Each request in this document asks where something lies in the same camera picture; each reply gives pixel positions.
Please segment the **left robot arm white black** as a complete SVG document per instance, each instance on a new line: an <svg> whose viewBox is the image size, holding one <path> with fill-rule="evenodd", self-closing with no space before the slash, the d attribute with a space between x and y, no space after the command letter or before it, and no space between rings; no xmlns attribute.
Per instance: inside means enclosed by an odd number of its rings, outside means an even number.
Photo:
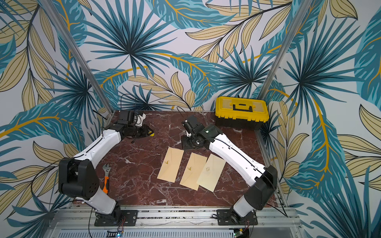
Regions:
<svg viewBox="0 0 381 238"><path fill-rule="evenodd" d="M119 226L123 221L118 202L100 187L96 167L123 139L153 136L153 130L144 124L145 118L143 112L121 110L118 120L107 125L94 142L74 157L59 162L59 192L92 207L95 226Z"/></svg>

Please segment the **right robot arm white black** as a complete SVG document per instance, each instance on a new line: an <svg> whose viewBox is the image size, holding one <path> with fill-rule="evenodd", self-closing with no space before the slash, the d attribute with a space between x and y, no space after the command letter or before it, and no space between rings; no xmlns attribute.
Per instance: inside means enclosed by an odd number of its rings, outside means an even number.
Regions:
<svg viewBox="0 0 381 238"><path fill-rule="evenodd" d="M182 136L183 149L208 149L234 168L249 186L229 209L228 220L238 225L250 212L262 210L276 192L277 169L255 161L213 124L205 127L195 116L190 116L182 125L186 130Z"/></svg>

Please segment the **manila envelope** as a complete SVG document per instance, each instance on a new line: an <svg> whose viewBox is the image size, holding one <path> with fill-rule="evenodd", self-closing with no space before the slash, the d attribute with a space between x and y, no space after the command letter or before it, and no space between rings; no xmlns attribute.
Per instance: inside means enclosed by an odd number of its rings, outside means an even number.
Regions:
<svg viewBox="0 0 381 238"><path fill-rule="evenodd" d="M197 184L211 192L214 192L225 164L225 160L214 154L210 154L197 180Z"/></svg>
<svg viewBox="0 0 381 238"><path fill-rule="evenodd" d="M183 150L169 147L157 178L168 182L175 182L183 154Z"/></svg>
<svg viewBox="0 0 381 238"><path fill-rule="evenodd" d="M197 180L206 164L206 161L206 157L192 153L183 173L180 185L197 191L199 188Z"/></svg>

